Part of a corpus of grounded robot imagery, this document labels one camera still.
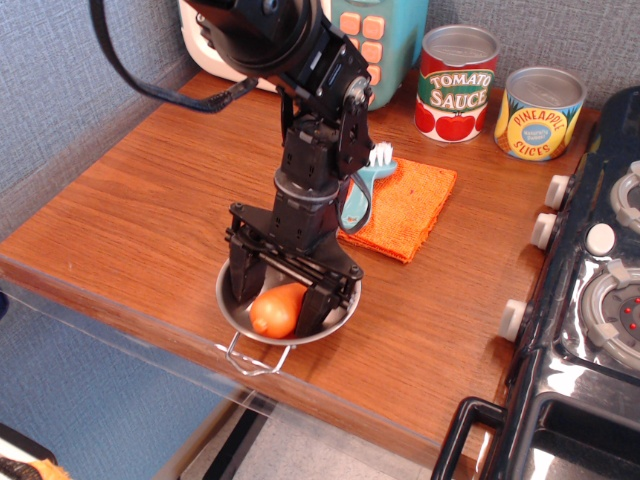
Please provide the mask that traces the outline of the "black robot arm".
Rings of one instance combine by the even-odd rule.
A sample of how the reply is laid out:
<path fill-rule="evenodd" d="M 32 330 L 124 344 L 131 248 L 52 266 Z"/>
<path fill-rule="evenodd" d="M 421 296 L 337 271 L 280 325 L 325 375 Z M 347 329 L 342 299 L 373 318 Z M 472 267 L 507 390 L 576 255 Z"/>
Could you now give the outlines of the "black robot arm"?
<path fill-rule="evenodd" d="M 235 203 L 228 231 L 236 301 L 255 299 L 268 268 L 307 288 L 294 333 L 317 333 L 347 307 L 360 267 L 339 246 L 347 190 L 368 165 L 370 75 L 351 40 L 317 1 L 197 1 L 215 50 L 281 97 L 283 147 L 271 209 Z"/>

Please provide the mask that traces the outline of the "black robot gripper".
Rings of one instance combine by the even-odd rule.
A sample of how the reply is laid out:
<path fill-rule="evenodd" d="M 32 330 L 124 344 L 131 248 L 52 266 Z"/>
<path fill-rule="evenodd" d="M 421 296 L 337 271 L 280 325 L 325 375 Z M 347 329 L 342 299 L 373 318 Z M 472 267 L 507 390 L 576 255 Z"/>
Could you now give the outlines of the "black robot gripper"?
<path fill-rule="evenodd" d="M 261 291 L 266 267 L 309 286 L 294 334 L 318 333 L 326 317 L 352 296 L 363 271 L 339 246 L 337 234 L 348 181 L 331 179 L 305 189 L 282 170 L 274 177 L 276 195 L 270 210 L 236 202 L 227 228 L 231 288 L 240 303 Z"/>

